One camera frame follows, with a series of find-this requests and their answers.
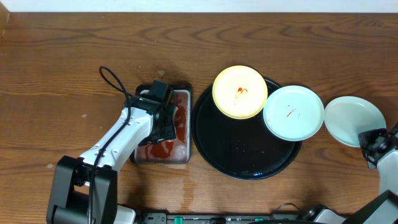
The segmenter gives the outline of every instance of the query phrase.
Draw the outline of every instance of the white backdrop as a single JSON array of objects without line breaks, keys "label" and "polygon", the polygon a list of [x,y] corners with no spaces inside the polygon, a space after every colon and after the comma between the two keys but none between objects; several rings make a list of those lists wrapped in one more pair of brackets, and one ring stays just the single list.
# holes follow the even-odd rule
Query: white backdrop
[{"label": "white backdrop", "polygon": [[0,0],[10,12],[398,12],[398,0]]}]

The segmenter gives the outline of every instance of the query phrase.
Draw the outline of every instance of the black plate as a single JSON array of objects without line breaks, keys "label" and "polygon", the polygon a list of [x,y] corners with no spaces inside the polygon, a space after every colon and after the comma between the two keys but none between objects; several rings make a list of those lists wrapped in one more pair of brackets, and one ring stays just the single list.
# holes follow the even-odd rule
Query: black plate
[{"label": "black plate", "polygon": [[[280,88],[264,78],[268,96]],[[296,157],[301,141],[274,136],[262,111],[252,118],[233,119],[215,105],[209,86],[199,97],[192,113],[192,135],[199,153],[221,173],[242,180],[265,179],[285,169]]]}]

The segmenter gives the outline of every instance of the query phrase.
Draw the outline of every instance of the wooden table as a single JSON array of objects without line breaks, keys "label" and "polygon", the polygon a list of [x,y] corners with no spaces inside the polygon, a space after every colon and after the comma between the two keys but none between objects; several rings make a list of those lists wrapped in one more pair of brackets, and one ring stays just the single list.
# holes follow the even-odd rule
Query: wooden table
[{"label": "wooden table", "polygon": [[[0,46],[0,223],[44,223],[57,161],[78,157],[118,118],[124,97],[100,65],[129,91],[188,81],[194,102],[222,69],[248,65],[310,87],[325,105],[358,96],[388,127],[398,120],[396,14],[12,13]],[[127,161],[118,202],[170,213],[270,213],[284,202],[353,213],[378,185],[361,151],[322,127],[286,170],[261,181],[219,173],[195,146],[185,165]]]}]

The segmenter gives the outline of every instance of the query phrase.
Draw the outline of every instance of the yellow plate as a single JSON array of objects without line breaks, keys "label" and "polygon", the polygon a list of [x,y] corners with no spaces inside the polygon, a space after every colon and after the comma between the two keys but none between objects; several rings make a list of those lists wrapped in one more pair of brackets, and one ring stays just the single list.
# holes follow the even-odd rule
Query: yellow plate
[{"label": "yellow plate", "polygon": [[264,78],[253,68],[242,65],[223,70],[213,84],[217,108],[234,119],[247,119],[258,114],[267,101]]}]

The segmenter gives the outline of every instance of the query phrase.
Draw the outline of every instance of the white plate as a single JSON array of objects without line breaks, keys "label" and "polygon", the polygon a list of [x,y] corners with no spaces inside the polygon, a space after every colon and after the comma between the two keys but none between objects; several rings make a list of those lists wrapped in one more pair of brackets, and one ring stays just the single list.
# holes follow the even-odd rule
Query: white plate
[{"label": "white plate", "polygon": [[347,146],[360,147],[358,134],[386,128],[386,120],[370,102],[355,96],[343,96],[326,106],[325,125],[337,141]]},{"label": "white plate", "polygon": [[268,97],[263,117],[277,137],[301,141],[321,128],[324,112],[321,99],[313,91],[302,86],[286,86]]}]

